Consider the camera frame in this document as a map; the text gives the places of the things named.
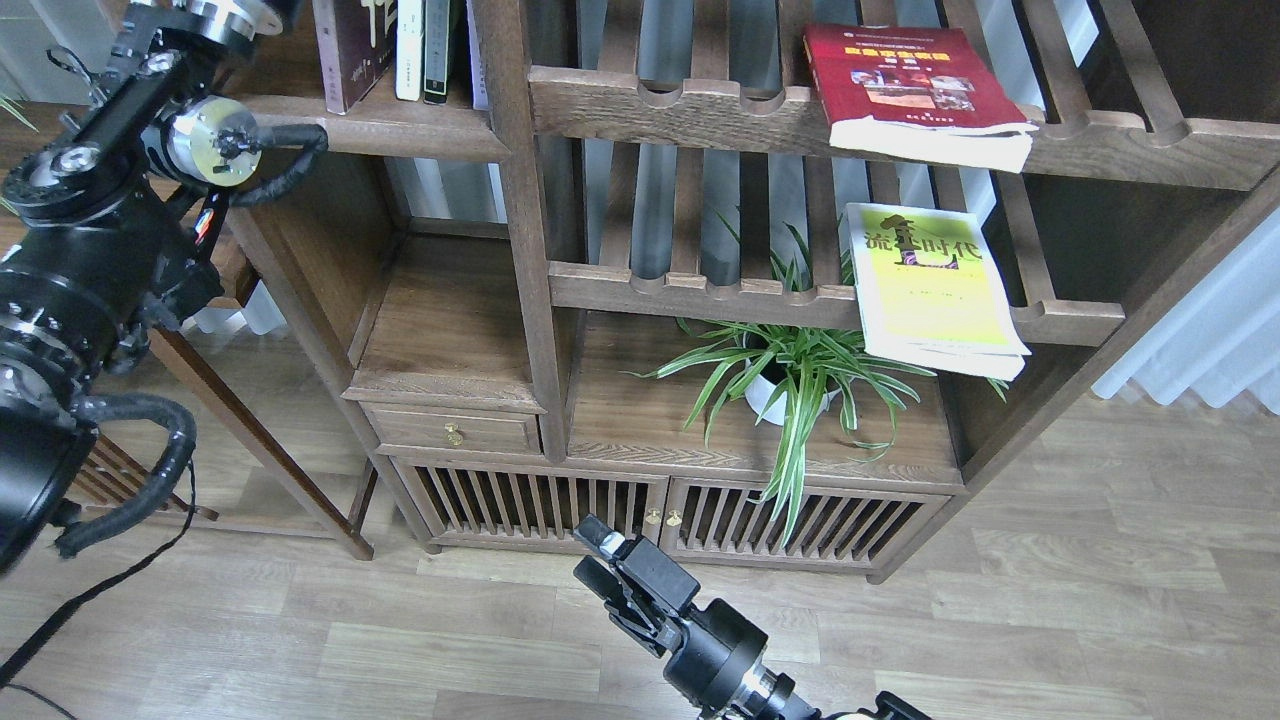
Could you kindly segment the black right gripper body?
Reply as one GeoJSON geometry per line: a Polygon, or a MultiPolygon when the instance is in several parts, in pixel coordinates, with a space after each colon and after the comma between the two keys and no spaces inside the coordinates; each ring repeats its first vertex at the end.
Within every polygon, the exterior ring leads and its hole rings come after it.
{"type": "Polygon", "coordinates": [[[626,606],[611,620],[652,655],[668,653],[667,682],[704,714],[763,714],[768,635],[723,600],[692,602],[699,582],[646,537],[627,539],[605,564],[623,584],[626,606]]]}

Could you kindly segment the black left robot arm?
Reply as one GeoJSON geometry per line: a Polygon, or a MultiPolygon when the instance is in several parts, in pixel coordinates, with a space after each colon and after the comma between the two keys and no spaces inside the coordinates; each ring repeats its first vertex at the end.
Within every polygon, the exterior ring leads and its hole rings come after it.
{"type": "Polygon", "coordinates": [[[93,395],[128,372],[148,331],[177,329],[221,292],[212,250],[227,211],[296,187],[328,146],[319,126],[260,127],[218,70],[294,28],[297,1],[133,1],[92,105],[15,167],[4,199],[27,236],[3,259],[3,569],[49,524],[72,557],[160,507],[195,451],[191,414],[150,395],[93,395]],[[142,419],[166,448],[132,498],[82,521],[67,500],[99,428],[142,419]]]}

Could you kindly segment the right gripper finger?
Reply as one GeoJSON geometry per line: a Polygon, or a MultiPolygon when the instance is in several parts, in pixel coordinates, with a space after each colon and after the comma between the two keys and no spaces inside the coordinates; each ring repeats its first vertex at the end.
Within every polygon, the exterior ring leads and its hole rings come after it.
{"type": "Polygon", "coordinates": [[[627,538],[595,515],[586,515],[575,528],[573,537],[605,561],[614,561],[627,538]]]}
{"type": "Polygon", "coordinates": [[[573,577],[599,597],[609,612],[618,612],[626,606],[623,584],[596,559],[581,559],[573,569],[573,577]]]}

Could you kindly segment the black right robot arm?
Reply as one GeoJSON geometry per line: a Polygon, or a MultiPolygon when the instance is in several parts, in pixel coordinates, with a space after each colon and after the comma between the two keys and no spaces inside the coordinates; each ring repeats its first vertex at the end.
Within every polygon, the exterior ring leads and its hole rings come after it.
{"type": "Polygon", "coordinates": [[[625,538],[594,515],[573,536],[595,553],[573,574],[611,620],[652,655],[669,656],[663,675],[701,719],[822,719],[792,678],[763,664],[768,635],[730,603],[692,602],[699,582],[644,536],[625,538]]]}

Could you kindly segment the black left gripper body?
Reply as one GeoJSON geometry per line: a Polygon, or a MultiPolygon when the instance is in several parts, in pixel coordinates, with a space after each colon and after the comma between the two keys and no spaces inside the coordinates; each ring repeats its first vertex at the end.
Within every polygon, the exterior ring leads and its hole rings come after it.
{"type": "Polygon", "coordinates": [[[173,1],[160,26],[211,41],[255,41],[288,35],[300,13],[301,1],[173,1]]]}

